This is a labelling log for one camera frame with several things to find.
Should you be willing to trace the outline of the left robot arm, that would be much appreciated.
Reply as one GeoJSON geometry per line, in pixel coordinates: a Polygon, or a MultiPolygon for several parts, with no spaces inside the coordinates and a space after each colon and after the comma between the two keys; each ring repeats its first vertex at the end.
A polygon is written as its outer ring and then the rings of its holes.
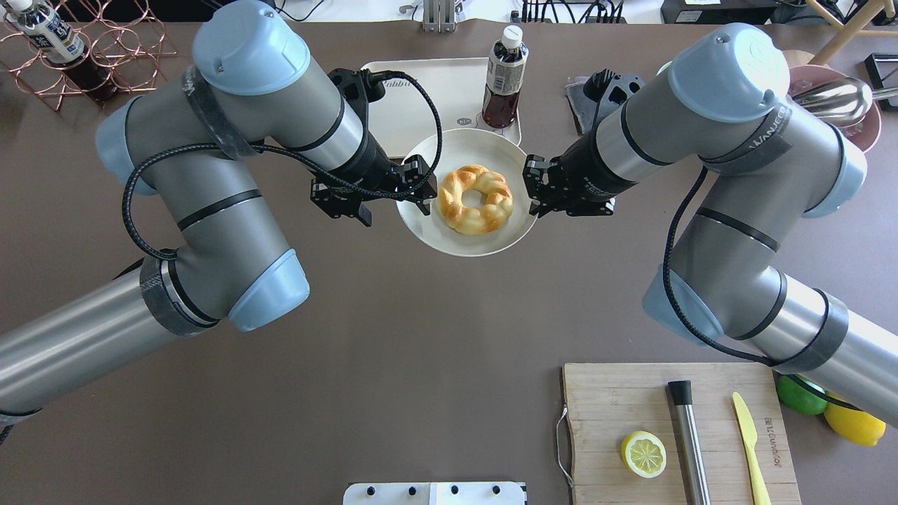
{"type": "Polygon", "coordinates": [[[399,71],[325,73],[262,1],[235,1],[201,25],[180,78],[129,100],[95,143],[124,185],[129,236],[145,258],[99,290],[2,337],[2,429],[46,403],[183,337],[230,320],[254,330],[306,300],[309,285],[246,161],[298,160],[311,200],[366,226],[366,201],[429,214],[435,163],[392,163],[368,105],[399,71]]]}

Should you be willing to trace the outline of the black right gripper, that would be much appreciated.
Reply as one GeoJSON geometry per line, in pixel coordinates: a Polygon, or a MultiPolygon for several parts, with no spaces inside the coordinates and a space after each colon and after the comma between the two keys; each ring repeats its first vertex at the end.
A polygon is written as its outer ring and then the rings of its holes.
{"type": "Polygon", "coordinates": [[[527,156],[523,179],[530,198],[528,213],[535,217],[551,212],[571,217],[615,214],[615,198],[596,201],[583,181],[570,181],[556,158],[546,161],[541,156],[527,156]]]}

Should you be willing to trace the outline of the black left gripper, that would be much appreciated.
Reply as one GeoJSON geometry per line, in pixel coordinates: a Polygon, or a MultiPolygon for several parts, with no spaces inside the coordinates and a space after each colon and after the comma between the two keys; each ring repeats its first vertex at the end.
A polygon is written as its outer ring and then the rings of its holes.
{"type": "Polygon", "coordinates": [[[423,156],[413,156],[404,164],[378,160],[356,182],[350,183],[349,176],[334,172],[314,178],[310,199],[334,220],[355,218],[366,227],[372,226],[372,214],[364,203],[373,199],[407,201],[423,215],[430,215],[431,203],[436,198],[431,182],[433,173],[435,169],[423,156]]]}

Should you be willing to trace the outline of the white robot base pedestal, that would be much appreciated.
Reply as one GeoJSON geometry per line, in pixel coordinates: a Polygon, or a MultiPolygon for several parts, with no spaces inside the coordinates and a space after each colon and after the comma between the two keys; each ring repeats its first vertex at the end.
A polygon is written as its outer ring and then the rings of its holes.
{"type": "Polygon", "coordinates": [[[343,504],[527,504],[525,483],[513,480],[353,483],[343,504]]]}

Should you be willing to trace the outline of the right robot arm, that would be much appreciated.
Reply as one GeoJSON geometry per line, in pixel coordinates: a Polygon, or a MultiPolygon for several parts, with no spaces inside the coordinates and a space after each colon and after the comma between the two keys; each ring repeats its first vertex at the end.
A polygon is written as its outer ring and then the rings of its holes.
{"type": "Polygon", "coordinates": [[[896,336],[772,267],[800,218],[837,211],[866,158],[788,96],[789,67],[751,25],[718,27],[549,161],[529,156],[530,214],[609,211],[619,193],[687,156],[716,174],[643,306],[680,335],[798,374],[896,424],[896,336]]]}

